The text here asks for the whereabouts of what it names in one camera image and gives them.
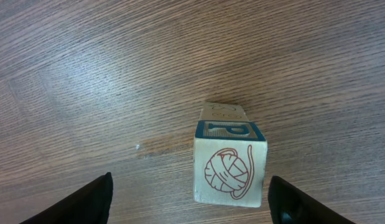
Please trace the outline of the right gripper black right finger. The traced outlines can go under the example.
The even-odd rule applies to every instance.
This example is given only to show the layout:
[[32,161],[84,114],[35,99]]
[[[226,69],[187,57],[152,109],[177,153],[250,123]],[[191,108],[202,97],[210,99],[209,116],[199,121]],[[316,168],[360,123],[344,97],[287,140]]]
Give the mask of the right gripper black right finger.
[[276,175],[267,199],[273,224],[354,224]]

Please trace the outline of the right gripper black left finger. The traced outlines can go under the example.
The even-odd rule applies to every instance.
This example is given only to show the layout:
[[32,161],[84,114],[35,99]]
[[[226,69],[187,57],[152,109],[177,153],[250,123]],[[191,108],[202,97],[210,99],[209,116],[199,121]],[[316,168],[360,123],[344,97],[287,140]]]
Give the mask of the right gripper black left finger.
[[21,224],[107,224],[113,198],[110,172]]

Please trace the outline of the red sided white block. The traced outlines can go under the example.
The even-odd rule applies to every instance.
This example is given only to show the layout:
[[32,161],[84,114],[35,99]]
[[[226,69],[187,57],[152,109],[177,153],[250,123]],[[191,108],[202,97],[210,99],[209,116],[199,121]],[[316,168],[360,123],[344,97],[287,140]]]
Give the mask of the red sided white block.
[[267,141],[194,139],[194,201],[259,208],[266,157]]

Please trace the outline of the green sided white block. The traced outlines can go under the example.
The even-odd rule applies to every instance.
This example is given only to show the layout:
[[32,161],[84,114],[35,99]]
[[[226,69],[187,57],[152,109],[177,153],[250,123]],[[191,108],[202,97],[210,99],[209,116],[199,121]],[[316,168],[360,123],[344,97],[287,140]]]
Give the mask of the green sided white block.
[[202,111],[200,120],[215,120],[215,121],[249,121],[247,116],[242,113],[223,113],[219,111]]

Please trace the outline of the blue sided block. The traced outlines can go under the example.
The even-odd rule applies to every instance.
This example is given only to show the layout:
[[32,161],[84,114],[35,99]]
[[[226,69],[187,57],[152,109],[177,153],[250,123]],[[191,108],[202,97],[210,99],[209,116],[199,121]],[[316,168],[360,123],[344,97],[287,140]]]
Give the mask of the blue sided block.
[[200,120],[195,131],[195,138],[231,141],[266,141],[266,138],[262,132],[260,132],[259,128],[250,121]]

